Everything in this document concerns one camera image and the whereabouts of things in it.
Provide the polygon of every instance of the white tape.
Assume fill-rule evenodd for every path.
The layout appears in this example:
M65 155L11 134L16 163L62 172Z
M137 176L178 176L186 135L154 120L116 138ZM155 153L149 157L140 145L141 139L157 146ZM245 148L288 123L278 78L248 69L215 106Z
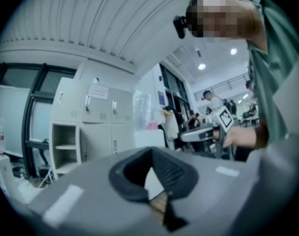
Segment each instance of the white tape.
M42 219L48 225L57 228L70 213L84 190L78 186L70 185L67 190L50 206Z
M239 171L229 169L223 166L218 166L215 170L218 173L230 176L230 177L238 177L239 176Z

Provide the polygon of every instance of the desk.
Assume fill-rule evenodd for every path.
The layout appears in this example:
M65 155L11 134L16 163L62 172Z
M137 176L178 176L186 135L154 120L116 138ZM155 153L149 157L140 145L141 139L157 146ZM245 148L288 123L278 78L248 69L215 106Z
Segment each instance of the desk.
M242 119L241 122L245 127L247 127L247 122L249 122L249 121L253 121L256 123L256 125L259 125L259 119L260 118L258 116L251 116L251 117Z

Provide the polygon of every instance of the hand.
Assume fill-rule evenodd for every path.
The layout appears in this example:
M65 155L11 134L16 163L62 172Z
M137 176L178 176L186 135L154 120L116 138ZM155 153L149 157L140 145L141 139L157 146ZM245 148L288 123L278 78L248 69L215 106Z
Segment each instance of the hand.
M223 148L234 145L245 148L254 148L256 145L257 135L254 128L232 127L224 142Z

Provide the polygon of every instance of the cable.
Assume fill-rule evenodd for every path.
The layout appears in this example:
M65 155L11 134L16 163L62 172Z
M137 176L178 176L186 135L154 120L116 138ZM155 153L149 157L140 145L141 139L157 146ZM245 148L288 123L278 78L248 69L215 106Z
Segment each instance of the cable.
M50 175L50 171L52 170L52 167L49 169L48 173L46 174L45 178L43 179L43 181L41 182L41 184L38 186L38 189L43 185L43 183L46 181L48 175Z

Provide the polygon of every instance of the open shelf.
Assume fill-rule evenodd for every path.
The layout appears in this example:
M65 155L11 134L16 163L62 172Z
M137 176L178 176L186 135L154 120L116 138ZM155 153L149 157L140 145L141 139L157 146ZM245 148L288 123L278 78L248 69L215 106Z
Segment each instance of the open shelf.
M56 171L57 174L67 174L78 166L77 162L66 162L59 166Z
M65 144L65 145L57 145L56 149L64 149L64 150L76 150L75 144Z

